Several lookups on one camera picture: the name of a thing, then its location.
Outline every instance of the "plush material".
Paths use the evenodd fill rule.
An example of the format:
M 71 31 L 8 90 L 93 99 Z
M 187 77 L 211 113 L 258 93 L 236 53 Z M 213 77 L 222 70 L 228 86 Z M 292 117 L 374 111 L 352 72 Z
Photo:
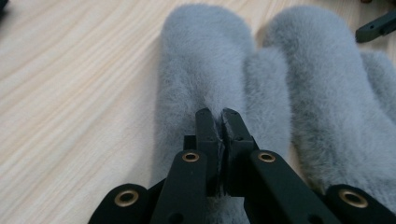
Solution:
M 166 177 L 183 136 L 194 134 L 195 112 L 204 107 L 218 123 L 224 107 L 238 111 L 259 146 L 287 154 L 287 66 L 279 50 L 255 53 L 246 24 L 207 5 L 176 9 L 163 26 L 161 43 L 152 184 Z M 207 207 L 208 223 L 248 223 L 242 199 L 211 198 Z
M 293 7 L 268 25 L 282 49 L 292 142 L 311 186 L 361 188 L 396 212 L 396 74 L 383 54 L 361 54 L 347 25 L 318 7 Z

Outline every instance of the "gray mitten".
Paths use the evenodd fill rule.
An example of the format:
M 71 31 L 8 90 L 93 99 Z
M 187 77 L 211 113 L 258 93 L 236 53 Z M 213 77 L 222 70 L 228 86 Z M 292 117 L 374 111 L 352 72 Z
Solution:
M 264 45 L 281 48 L 287 57 L 292 142 L 310 184 L 361 188 L 395 213 L 391 63 L 378 54 L 361 57 L 345 22 L 318 7 L 281 12 L 269 24 Z
M 153 183 L 166 176 L 183 136 L 194 134 L 195 112 L 204 107 L 218 122 L 224 107 L 238 111 L 259 145 L 286 155 L 287 69 L 278 50 L 254 54 L 245 23 L 224 8 L 206 5 L 176 9 L 161 41 Z M 209 223 L 248 222 L 241 199 L 210 199 L 208 207 Z

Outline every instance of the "light wood surface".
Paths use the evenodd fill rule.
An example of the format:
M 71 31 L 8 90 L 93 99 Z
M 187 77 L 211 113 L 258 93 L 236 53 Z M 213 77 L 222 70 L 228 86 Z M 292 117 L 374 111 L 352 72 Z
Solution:
M 116 186 L 149 187 L 159 34 L 170 11 L 189 2 L 8 4 L 0 20 L 0 223 L 87 223 Z M 352 31 L 392 8 L 381 0 L 206 2 L 244 18 L 258 42 L 284 7 L 329 8 Z M 395 45 L 393 34 L 361 47 L 396 63 Z

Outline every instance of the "metal ring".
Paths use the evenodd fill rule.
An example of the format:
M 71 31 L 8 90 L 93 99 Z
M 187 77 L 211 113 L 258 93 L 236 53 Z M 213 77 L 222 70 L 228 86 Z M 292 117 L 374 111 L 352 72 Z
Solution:
M 188 152 L 183 155 L 183 161 L 193 162 L 198 160 L 199 160 L 199 155 L 194 152 Z
M 261 161 L 265 161 L 265 162 L 273 162 L 275 161 L 275 156 L 273 156 L 272 154 L 268 153 L 268 152 L 261 152 L 258 156 L 259 160 Z
M 127 195 L 127 194 L 131 194 L 132 198 L 128 199 L 128 200 L 123 200 L 122 196 Z M 136 190 L 127 189 L 127 190 L 123 190 L 119 194 L 117 194 L 116 198 L 114 199 L 114 203 L 116 205 L 118 205 L 119 207 L 126 207 L 131 204 L 134 204 L 138 198 L 139 198 L 139 193 L 137 193 Z
M 367 202 L 367 200 L 365 198 L 363 198 L 363 196 L 361 196 L 358 193 L 355 193 L 354 191 L 349 190 L 349 189 L 340 189 L 340 191 L 338 192 L 338 195 L 344 202 L 346 202 L 354 207 L 365 208 L 369 205 L 369 203 Z M 348 195 L 352 195 L 352 196 L 356 197 L 358 199 L 358 201 L 352 201 L 352 200 L 348 199 L 348 197 L 347 197 Z

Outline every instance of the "tabletop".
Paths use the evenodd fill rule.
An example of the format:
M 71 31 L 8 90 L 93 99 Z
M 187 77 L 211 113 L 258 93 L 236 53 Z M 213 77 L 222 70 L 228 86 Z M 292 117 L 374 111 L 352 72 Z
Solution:
M 198 1 L 11 0 L 0 18 L 0 223 L 87 223 L 124 183 L 149 186 L 159 35 Z M 326 7 L 352 32 L 384 0 L 218 0 L 250 26 L 285 7 Z M 396 34 L 360 45 L 396 64 Z

